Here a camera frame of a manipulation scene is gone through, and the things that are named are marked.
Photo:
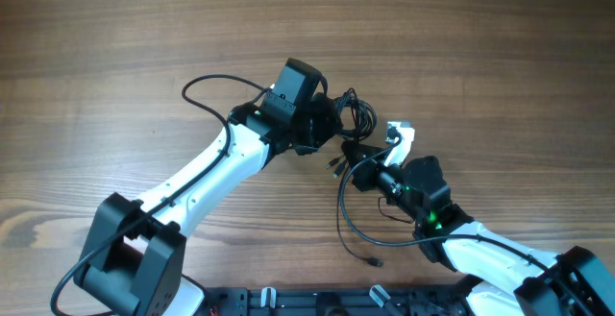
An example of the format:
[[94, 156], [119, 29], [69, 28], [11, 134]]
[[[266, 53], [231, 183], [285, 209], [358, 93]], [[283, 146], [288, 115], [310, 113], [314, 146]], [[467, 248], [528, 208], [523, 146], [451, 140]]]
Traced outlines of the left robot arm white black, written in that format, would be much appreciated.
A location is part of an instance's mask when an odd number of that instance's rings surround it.
[[257, 97], [221, 120], [219, 136], [162, 184], [97, 208], [65, 277], [112, 315], [204, 315], [207, 292], [183, 273], [187, 239], [240, 183], [292, 149], [316, 152], [341, 129], [325, 76], [295, 59]]

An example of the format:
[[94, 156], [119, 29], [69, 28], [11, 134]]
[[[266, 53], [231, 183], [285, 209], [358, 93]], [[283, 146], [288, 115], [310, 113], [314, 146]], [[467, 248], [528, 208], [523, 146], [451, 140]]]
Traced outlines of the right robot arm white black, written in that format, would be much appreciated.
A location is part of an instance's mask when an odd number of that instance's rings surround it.
[[589, 250], [535, 250], [490, 231], [453, 202], [434, 156], [393, 162], [394, 149], [345, 142], [344, 182], [378, 190], [414, 223], [411, 245], [428, 260], [477, 279], [465, 296], [476, 315], [611, 315], [614, 278]]

